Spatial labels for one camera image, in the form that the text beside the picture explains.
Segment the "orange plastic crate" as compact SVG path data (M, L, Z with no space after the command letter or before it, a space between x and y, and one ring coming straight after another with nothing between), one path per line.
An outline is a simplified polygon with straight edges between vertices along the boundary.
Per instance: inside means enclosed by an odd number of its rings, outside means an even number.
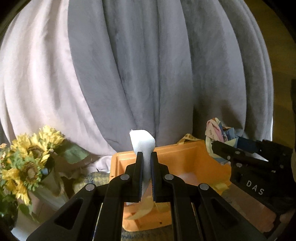
M218 194L230 185L231 167L221 165L209 156L205 142L185 137L177 144L156 147L158 161L167 165L169 172L182 178L186 183L206 183ZM148 187L140 203L125 204L123 228L128 232L151 230L171 225L169 203L153 203L152 188Z

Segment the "white sheer curtain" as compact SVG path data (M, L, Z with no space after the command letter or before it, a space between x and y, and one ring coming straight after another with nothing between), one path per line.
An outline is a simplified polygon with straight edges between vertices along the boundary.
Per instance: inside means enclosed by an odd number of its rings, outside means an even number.
M114 149L100 133L74 70L68 1L31 1L1 43L1 142L49 125L90 152L73 169L109 172Z

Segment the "pastel cloth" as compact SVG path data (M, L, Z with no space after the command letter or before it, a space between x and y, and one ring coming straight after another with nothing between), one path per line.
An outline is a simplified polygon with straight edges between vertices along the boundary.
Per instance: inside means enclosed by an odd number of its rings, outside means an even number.
M218 118L212 118L206 123L205 136L205 144L209 156L221 165L228 163L228 161L222 157L214 154L212 150L212 143L214 141L219 141L236 148L238 136L236 135L234 128L222 125L222 122Z

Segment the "grey curtain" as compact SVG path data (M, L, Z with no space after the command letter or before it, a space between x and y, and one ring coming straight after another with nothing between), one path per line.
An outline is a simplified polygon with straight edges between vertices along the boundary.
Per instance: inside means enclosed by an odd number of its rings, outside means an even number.
M68 37L90 112L115 151L132 149L131 130L157 146L204 138L211 118L271 140L271 64L245 1L70 1Z

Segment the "sunflower bouquet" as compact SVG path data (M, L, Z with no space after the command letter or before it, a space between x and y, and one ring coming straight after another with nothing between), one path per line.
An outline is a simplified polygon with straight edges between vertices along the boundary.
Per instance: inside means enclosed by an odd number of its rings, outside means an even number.
M76 164L88 156L88 151L51 126L43 126L32 135L19 135L10 146L1 144L2 200L16 202L24 215L36 219L30 194L53 168L62 178L61 164Z

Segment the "yellow blue plaid mat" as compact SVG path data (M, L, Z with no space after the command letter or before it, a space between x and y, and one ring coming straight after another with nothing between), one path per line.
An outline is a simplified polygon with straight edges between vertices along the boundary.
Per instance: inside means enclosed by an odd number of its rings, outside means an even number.
M80 175L78 179L73 182L73 190L76 194L80 191L86 184L92 183L96 186L101 186L104 184L108 184L109 182L109 174L105 172L93 172L85 175ZM121 232L121 240L132 241L145 241L145 240L173 240L173 230L172 227L164 226L152 230L138 231L138 232L128 232L125 229L122 229Z

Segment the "grey ribbed vase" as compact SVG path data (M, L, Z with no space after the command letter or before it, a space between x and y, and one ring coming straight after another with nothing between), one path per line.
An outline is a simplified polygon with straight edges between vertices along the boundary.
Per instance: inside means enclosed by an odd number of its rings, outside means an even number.
M54 211L57 211L69 200L63 180L55 168L45 176L33 194Z

